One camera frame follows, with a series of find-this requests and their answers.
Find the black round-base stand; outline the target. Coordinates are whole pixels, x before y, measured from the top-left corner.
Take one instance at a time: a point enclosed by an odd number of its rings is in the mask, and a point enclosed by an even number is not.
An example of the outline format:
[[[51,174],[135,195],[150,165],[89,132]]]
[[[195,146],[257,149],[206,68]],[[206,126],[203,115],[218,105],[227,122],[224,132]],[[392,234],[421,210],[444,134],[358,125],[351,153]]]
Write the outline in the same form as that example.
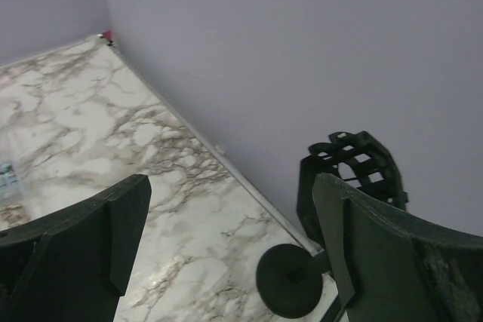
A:
[[[323,247],[325,241],[312,196],[315,178],[332,174],[365,194],[400,210],[408,195],[401,174],[389,150],[363,130],[336,132],[326,143],[315,143],[300,162],[297,216],[311,241]],[[323,277],[332,268],[325,250],[310,252],[291,244],[279,244],[261,257],[256,285],[267,308],[278,316],[296,319],[317,306],[323,292]]]

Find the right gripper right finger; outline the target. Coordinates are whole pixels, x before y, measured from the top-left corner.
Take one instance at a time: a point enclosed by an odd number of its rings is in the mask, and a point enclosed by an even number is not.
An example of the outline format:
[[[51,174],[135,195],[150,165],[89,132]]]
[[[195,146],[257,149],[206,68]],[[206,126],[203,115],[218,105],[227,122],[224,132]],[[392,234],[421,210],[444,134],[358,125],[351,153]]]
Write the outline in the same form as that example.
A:
[[[480,321],[482,238],[378,201],[333,175],[313,200],[350,321]]]

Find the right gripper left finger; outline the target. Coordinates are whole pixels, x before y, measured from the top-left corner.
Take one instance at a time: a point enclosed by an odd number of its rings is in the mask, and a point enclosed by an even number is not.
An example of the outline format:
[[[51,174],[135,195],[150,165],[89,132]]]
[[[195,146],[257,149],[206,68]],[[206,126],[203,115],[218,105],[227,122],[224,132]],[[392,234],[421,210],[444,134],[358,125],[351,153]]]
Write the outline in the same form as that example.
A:
[[[134,174],[1,233],[3,321],[112,321],[126,294],[152,194]]]

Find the clear plastic screw box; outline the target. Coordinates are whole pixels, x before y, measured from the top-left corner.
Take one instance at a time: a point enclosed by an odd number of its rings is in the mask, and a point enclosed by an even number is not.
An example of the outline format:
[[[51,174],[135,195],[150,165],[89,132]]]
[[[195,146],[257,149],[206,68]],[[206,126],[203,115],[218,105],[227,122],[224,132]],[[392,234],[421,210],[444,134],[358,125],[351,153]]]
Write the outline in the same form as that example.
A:
[[[10,161],[1,163],[1,206],[7,206],[23,198],[24,190],[22,180]]]

